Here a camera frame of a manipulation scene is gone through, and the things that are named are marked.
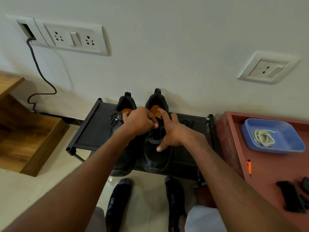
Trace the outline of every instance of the person's left hand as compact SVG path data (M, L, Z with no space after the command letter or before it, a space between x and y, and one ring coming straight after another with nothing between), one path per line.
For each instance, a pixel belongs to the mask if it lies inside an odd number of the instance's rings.
M142 135L150 129L157 129L159 127L155 116L144 107L138 107L130 115L128 115L128 112L125 112L122 118L124 121L122 126L126 127L135 136Z

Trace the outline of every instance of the tile floor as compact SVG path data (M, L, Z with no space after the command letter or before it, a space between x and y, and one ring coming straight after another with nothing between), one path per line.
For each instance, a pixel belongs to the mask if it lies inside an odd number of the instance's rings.
M78 128L79 126L71 125L37 177L0 169L0 231L81 164L79 160L65 151ZM78 150L78 154L84 159L89 153L90 151ZM165 176L132 171L127 177L133 179L134 187L122 221L121 231L168 231ZM121 177L110 177L107 181L97 204L104 211L120 179ZM188 213L196 205L196 198L190 188L194 182L180 179L180 183L184 187L186 212Z

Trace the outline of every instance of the black sock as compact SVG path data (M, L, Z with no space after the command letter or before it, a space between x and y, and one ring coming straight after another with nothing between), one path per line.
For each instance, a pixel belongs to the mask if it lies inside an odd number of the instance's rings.
M108 203L105 221L111 226L111 232L118 232L120 229L123 212L131 194L132 182L129 178L123 178L115 186Z
M172 177L165 178L166 193L170 214L168 217L168 231L179 231L178 222L181 215L186 216L184 210L184 192L179 182Z

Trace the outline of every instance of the wall plate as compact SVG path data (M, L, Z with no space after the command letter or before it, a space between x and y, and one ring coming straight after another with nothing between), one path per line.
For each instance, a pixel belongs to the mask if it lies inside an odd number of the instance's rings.
M31 37L23 25L26 24L36 38L36 40L31 41L31 44L49 47L32 17L15 15L6 15L6 17L9 20L10 25L20 35L24 42Z
M108 36L101 25L36 18L34 20L46 42L52 48L97 53L105 56L111 55ZM70 32L78 33L82 46L73 44Z
M295 67L299 59L299 56L294 55L256 51L238 79L275 84Z

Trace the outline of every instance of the orange pen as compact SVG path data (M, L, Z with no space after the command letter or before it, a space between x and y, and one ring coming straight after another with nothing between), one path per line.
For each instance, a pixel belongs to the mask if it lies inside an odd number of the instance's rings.
M246 164L247 164L249 175L251 177L251 161L250 160L246 161Z

